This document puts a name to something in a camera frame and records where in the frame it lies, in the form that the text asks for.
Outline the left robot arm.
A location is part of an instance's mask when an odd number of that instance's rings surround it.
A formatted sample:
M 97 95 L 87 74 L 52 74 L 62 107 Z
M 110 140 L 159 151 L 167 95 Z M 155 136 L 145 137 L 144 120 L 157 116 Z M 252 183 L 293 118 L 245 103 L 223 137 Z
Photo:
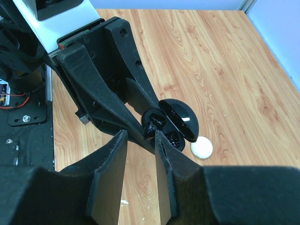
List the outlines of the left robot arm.
M 88 0 L 3 0 L 0 3 L 0 61 L 17 73 L 42 65 L 53 69 L 77 106 L 77 117 L 150 153 L 138 114 L 158 106 L 130 23 L 103 19 Z

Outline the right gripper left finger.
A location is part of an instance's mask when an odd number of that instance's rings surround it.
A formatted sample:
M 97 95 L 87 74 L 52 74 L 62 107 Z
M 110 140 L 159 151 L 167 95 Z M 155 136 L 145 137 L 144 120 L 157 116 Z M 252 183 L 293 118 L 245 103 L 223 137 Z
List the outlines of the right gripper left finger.
M 3 225 L 116 225 L 128 147 L 119 131 L 90 155 L 52 172 L 39 166 L 0 168 Z

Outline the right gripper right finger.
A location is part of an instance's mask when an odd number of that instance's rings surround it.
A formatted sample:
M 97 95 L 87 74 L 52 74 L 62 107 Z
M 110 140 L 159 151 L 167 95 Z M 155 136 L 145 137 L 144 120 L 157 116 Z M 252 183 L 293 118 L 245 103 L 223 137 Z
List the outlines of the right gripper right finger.
M 290 166 L 201 166 L 155 134 L 163 225 L 297 225 L 300 171 Z

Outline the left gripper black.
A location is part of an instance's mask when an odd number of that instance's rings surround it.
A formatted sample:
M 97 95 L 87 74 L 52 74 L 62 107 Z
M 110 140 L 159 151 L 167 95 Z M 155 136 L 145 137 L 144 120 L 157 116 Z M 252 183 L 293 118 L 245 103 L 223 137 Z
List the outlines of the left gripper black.
M 97 19 L 60 38 L 59 48 L 48 54 L 83 122 L 128 139 L 150 153 L 154 142 L 143 138 L 143 127 L 129 111 L 142 115 L 158 108 L 158 98 L 143 68 L 130 23 L 117 16 Z

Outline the black earbud charging case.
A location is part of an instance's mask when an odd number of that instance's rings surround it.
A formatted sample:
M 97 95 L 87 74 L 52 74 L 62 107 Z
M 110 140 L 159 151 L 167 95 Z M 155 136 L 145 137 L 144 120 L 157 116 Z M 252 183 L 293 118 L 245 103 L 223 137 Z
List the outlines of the black earbud charging case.
M 196 114 L 186 103 L 173 99 L 163 99 L 158 108 L 145 111 L 141 118 L 143 128 L 147 122 L 158 122 L 161 131 L 173 147 L 179 151 L 185 148 L 185 141 L 196 142 L 199 134 L 199 123 Z

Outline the white earbud charging case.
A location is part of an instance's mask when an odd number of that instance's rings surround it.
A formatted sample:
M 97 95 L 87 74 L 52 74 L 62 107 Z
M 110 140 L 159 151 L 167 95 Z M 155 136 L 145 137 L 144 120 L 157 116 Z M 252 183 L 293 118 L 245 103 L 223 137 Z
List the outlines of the white earbud charging case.
M 204 136 L 199 136 L 196 142 L 191 143 L 192 153 L 199 159 L 207 159 L 213 153 L 212 142 Z

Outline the black earbud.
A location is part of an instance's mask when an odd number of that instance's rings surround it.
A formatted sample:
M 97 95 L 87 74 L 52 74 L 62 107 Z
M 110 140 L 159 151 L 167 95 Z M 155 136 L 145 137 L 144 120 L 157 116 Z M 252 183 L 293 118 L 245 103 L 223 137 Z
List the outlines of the black earbud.
M 155 136 L 155 132 L 157 130 L 162 130 L 162 128 L 163 128 L 162 125 L 159 124 L 158 122 L 153 122 L 153 121 L 147 122 L 144 127 L 143 137 L 146 140 L 150 140 Z

